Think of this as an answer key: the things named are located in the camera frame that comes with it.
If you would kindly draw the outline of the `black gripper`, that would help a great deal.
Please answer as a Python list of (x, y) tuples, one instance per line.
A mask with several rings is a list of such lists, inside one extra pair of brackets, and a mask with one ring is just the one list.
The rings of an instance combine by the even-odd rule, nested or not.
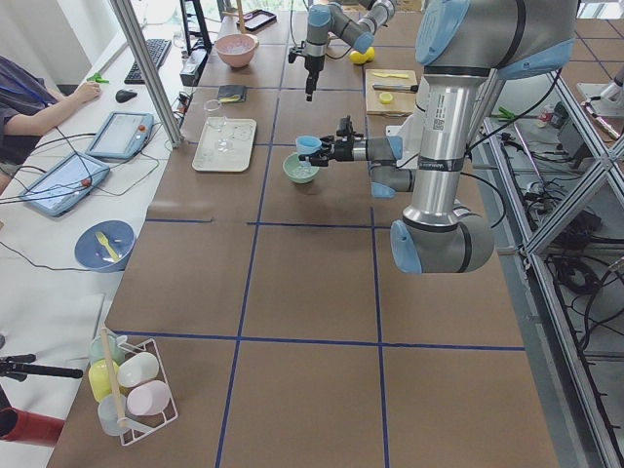
[(316, 151), (310, 154), (297, 155), (302, 167), (327, 167), (332, 159), (339, 162), (366, 161), (367, 140), (362, 133), (354, 130), (350, 115), (339, 120), (335, 137), (320, 138), (322, 147), (332, 147), (328, 151)]
[(316, 83), (319, 75), (324, 69), (326, 56), (326, 44), (315, 44), (302, 42), (300, 45), (292, 46), (289, 50), (289, 63), (294, 63), (297, 57), (304, 58), (304, 67), (308, 72), (306, 79), (305, 96), (307, 101), (313, 99), (316, 91)]

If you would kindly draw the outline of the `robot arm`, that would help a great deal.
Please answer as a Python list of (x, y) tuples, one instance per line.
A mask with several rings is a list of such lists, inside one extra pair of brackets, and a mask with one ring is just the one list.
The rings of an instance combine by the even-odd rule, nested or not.
[(324, 69), (330, 34), (363, 54), (372, 45), (378, 29), (388, 23), (397, 10), (397, 2), (391, 0), (359, 1), (359, 4), (367, 9), (367, 13), (358, 21), (348, 17), (342, 6), (335, 2), (309, 8), (306, 37), (290, 48), (288, 56), (289, 63), (294, 63), (297, 57), (304, 58), (304, 68), (308, 73), (305, 84), (307, 101), (312, 100), (319, 75)]
[(456, 197), (464, 156), (483, 116), (475, 103), (488, 78), (539, 76), (571, 58), (578, 5), (574, 1), (432, 1), (415, 42), (428, 93), (412, 169), (400, 168), (399, 136), (366, 138), (342, 119), (334, 136), (300, 150), (304, 165), (365, 160), (372, 194), (411, 193), (392, 223), (394, 261), (406, 273), (463, 273), (493, 251), (488, 223)]

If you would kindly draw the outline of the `person's forearm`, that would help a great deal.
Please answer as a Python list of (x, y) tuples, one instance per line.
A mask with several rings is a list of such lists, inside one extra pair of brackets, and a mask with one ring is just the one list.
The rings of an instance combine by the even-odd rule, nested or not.
[(18, 114), (11, 117), (5, 123), (4, 133), (8, 136), (42, 137), (71, 117), (80, 107), (81, 102), (77, 97), (66, 97), (34, 115)]

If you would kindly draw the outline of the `person's hand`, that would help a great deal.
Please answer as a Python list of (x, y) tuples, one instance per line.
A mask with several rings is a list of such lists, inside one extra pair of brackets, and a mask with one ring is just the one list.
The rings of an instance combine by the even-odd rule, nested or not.
[(85, 82), (81, 84), (71, 95), (79, 103), (87, 103), (100, 96), (101, 87), (97, 82)]

